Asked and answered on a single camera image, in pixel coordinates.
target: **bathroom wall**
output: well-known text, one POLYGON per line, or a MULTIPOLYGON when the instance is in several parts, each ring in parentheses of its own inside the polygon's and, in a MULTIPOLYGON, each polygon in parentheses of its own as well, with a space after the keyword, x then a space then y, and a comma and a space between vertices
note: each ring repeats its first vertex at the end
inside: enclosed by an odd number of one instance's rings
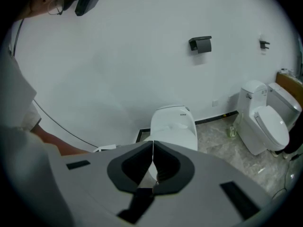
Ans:
POLYGON ((17 60, 64 127, 93 144, 126 144, 164 105, 184 104, 195 120, 235 110, 244 82, 295 68, 296 41, 274 0, 100 0, 82 17, 26 19, 17 60), (211 52, 190 51, 190 38, 208 35, 211 52))

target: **toilet lid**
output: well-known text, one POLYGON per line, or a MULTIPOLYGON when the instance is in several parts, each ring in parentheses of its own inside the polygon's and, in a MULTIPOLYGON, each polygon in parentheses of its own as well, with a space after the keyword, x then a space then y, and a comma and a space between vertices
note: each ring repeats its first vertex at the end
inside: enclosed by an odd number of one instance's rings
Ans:
POLYGON ((255 118, 264 133, 277 145, 285 147, 289 142, 287 127, 281 116, 271 107, 261 107, 255 118))
POLYGON ((173 129, 156 131, 145 141, 158 140, 166 143, 183 146, 187 149, 198 150, 198 141, 196 135, 189 129, 173 129))

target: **cable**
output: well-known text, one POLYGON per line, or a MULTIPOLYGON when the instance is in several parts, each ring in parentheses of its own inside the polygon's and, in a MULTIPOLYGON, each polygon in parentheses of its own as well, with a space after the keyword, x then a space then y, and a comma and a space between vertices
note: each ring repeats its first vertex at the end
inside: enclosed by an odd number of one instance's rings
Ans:
POLYGON ((272 197, 272 199, 273 199, 279 192, 281 192, 282 190, 285 190, 285 191, 287 192, 287 188, 286 188, 286 176, 287 176, 287 172, 288 172, 288 170, 289 170, 290 162, 291 162, 291 161, 294 161, 294 160, 296 160, 296 159, 298 159, 302 154, 296 154, 295 156, 293 156, 293 157, 289 160, 289 162, 288 162, 288 167, 287 167, 287 170, 286 170, 285 175, 284 175, 284 188, 282 188, 282 189, 280 189, 279 191, 277 191, 277 192, 274 194, 274 196, 272 197))
POLYGON ((21 21, 21 23, 19 25, 19 29, 18 29, 18 32, 17 32, 17 35, 16 35, 16 39, 15 39, 14 50, 13 50, 13 56, 14 57, 15 57, 17 41, 18 41, 18 37, 19 37, 19 33, 20 33, 21 26, 23 24, 23 21, 24 21, 24 19, 22 19, 22 21, 21 21))
POLYGON ((79 140, 81 140, 81 141, 83 141, 83 142, 85 142, 85 143, 87 143, 87 144, 89 144, 89 145, 91 145, 91 146, 94 146, 94 147, 96 147, 96 148, 98 148, 98 146, 95 146, 95 145, 93 145, 93 144, 90 144, 90 143, 88 143, 87 141, 85 141, 85 140, 82 140, 82 139, 80 139, 78 136, 75 136, 73 133, 71 133, 71 132, 69 132, 67 129, 65 129, 63 126, 61 126, 55 119, 53 119, 40 105, 39 105, 39 103, 37 103, 37 101, 36 100, 34 100, 34 102, 38 105, 38 107, 43 111, 43 113, 45 113, 52 121, 54 121, 56 124, 58 124, 62 129, 64 129, 66 132, 68 132, 69 134, 71 134, 72 136, 74 136, 74 137, 76 137, 76 138, 78 138, 79 140))
MULTIPOLYGON (((18 29, 18 32, 17 32, 17 35, 16 35, 16 39, 15 39, 15 44, 14 44, 14 51, 13 51, 13 55, 15 56, 15 53, 16 53, 16 46, 17 46, 17 41, 18 41, 18 37, 19 37, 19 33, 20 33, 20 30, 21 30, 21 26, 22 26, 22 24, 23 24, 23 21, 24 21, 24 19, 22 19, 22 21, 21 21, 21 23, 20 23, 20 25, 19 25, 19 29, 18 29)), ((82 140, 82 139, 80 139, 78 136, 75 136, 74 134, 72 134, 71 132, 69 132, 67 129, 65 129, 63 126, 61 126, 56 120, 54 120, 40 105, 39 105, 39 103, 37 103, 37 101, 36 100, 34 100, 34 102, 38 105, 38 107, 43 111, 43 113, 45 113, 52 121, 54 121, 57 125, 59 125, 62 129, 64 129, 66 132, 68 132, 69 134, 71 134, 72 136, 74 136, 74 137, 76 137, 77 139, 79 139, 79 140, 81 140, 81 141, 83 141, 83 142, 85 142, 85 143, 87 143, 87 144, 89 144, 89 145, 91 145, 91 146, 94 146, 94 147, 96 147, 96 148, 98 148, 98 146, 95 146, 95 145, 93 145, 93 144, 90 144, 90 143, 88 143, 87 141, 85 141, 85 140, 82 140)))

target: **white sleeve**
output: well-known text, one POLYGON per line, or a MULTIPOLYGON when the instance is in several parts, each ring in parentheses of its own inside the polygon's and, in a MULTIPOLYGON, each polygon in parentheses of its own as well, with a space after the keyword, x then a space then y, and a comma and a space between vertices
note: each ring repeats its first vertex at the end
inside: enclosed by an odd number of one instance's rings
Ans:
POLYGON ((31 131, 40 121, 41 116, 33 103, 31 103, 23 118, 21 127, 26 131, 31 131))
POLYGON ((36 95, 36 91, 22 76, 9 50, 11 33, 5 36, 0 47, 0 125, 20 127, 36 95))

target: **toilet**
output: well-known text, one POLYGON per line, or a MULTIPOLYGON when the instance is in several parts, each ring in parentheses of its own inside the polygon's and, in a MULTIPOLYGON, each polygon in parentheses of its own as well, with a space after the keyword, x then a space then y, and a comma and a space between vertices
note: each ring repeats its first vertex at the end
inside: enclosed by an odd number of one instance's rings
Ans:
POLYGON ((252 80, 242 86, 234 126, 248 150, 258 155, 266 149, 278 151, 289 142, 287 126, 267 103, 267 86, 252 80))
MULTIPOLYGON (((182 105, 169 105, 156 110, 151 119, 151 135, 144 141, 158 140, 198 150, 197 131, 189 109, 182 105)), ((149 172, 157 180, 157 169, 151 163, 149 172)))
POLYGON ((288 131, 293 128, 302 112, 297 100, 275 82, 268 85, 267 105, 271 106, 281 116, 288 131))

